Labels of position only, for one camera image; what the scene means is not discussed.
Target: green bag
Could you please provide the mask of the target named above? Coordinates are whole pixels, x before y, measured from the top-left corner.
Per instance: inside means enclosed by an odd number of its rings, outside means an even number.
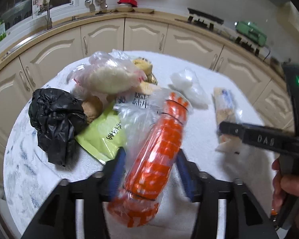
[[[119,147],[125,145],[125,134],[116,111],[114,102],[95,119],[86,129],[79,133],[76,141],[101,164],[115,158]]]

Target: white tablecloth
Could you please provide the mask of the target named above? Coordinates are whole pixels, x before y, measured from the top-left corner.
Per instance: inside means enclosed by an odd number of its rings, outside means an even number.
[[[133,51],[133,56],[141,56],[153,63],[153,73],[162,87],[171,84],[169,76],[184,68],[196,72],[201,86],[212,101],[214,87],[230,89],[239,109],[242,110],[242,122],[262,124],[261,119],[248,102],[243,93],[227,77],[210,71],[202,66],[167,55]],[[66,84],[66,76],[82,59],[65,67],[44,88],[59,88],[70,91],[74,81]],[[102,165],[79,148],[78,154],[69,167],[55,166],[47,162],[46,153],[37,146],[37,132],[31,127],[28,116],[28,102],[17,118],[4,156],[4,188],[11,215],[21,232],[33,218],[41,204],[55,188],[61,178],[70,181],[86,179]],[[206,171],[216,179],[232,181],[239,177],[254,193],[262,207],[269,213],[272,199],[272,178],[270,169],[273,153],[249,146],[243,146],[240,154],[216,152],[218,145],[216,134],[216,118],[214,105],[207,110],[194,109],[189,117],[182,148],[189,161],[195,162],[201,171]],[[198,204],[188,202],[175,168],[172,169],[168,183],[164,189],[162,203],[156,217],[149,225],[137,228],[125,228],[117,224],[105,212],[112,238],[190,238],[195,223]],[[219,233],[222,238],[224,229],[224,212],[220,211]],[[78,238],[83,238],[82,223],[77,223]]]

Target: cabinet door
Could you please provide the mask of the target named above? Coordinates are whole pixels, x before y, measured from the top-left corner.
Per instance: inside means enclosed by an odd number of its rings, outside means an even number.
[[[293,119],[290,97],[273,80],[259,96],[254,108],[263,116],[266,125],[275,128],[284,128]]]
[[[80,27],[54,35],[20,55],[33,90],[41,88],[68,64],[82,58]]]
[[[164,23],[126,18],[124,50],[163,53],[167,27]]]
[[[123,50],[124,18],[100,21],[81,26],[82,49],[85,57],[96,51]]]
[[[203,35],[170,25],[167,31],[164,54],[213,69],[222,48],[222,44]]]
[[[228,76],[253,104],[270,81],[259,67],[224,47],[215,70]]]
[[[8,137],[20,111],[31,99],[32,92],[19,57],[0,71],[0,179]]]

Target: plate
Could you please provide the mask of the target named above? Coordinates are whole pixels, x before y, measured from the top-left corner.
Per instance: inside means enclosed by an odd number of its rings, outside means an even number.
[[[116,7],[118,12],[131,12],[133,11],[132,7]]]
[[[152,13],[154,11],[154,9],[150,9],[150,8],[138,8],[135,7],[134,11],[136,12],[141,12],[141,13]]]

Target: orange packaging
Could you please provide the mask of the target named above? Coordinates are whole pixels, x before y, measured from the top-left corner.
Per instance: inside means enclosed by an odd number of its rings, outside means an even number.
[[[112,216],[128,227],[144,225],[157,213],[158,196],[181,146],[191,106],[180,93],[169,91],[162,114],[125,177],[123,188],[108,205]]]

